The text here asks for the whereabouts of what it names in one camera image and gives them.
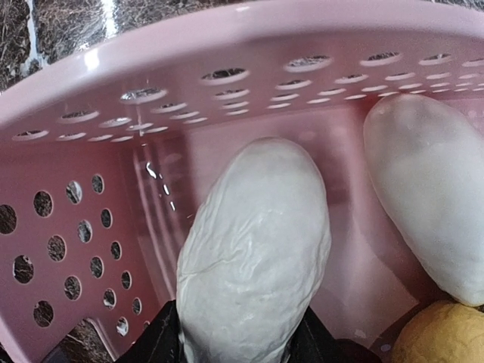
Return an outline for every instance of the pink plastic basket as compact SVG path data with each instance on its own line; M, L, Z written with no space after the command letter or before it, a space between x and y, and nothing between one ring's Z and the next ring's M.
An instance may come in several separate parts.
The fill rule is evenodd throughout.
M380 97L411 92L479 128L483 68L484 14L390 0L203 11L45 68L0 97L0 341L41 361L88 318L125 352L175 297L178 251L224 165L280 136L328 190L334 243L312 307L387 360L441 293L374 195L362 123Z

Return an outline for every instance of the perforated basket wall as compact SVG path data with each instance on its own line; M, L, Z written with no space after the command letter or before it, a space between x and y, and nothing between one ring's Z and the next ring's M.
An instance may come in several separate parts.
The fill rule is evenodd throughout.
M210 185L270 135L308 150L328 190L334 245L313 308L335 337L388 359L439 290L374 196L362 123L379 98L411 92L479 129L483 24L423 2L249 3L127 33L7 90L5 349L41 361L87 318L113 357L126 351L174 298L178 251Z

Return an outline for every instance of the yellowish egg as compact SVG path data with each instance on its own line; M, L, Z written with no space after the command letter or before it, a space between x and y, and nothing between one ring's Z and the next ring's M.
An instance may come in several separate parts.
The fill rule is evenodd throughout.
M459 303L435 302L402 330L392 363L483 363L484 314Z

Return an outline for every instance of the dark granite surface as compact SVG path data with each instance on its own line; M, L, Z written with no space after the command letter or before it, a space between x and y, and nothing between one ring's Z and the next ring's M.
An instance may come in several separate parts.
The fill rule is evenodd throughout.
M128 30L242 1L0 0L0 92L45 65ZM484 10L484 0L427 1Z

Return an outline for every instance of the basket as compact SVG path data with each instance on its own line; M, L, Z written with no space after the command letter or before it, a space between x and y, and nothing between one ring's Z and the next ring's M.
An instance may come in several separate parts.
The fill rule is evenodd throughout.
M383 360L440 297L386 217L363 159L378 99L422 93L482 128L484 14L424 2L272 1L156 23L0 97L0 341L41 361L82 319L118 357L175 297L178 252L234 154L301 144L333 247L313 309Z

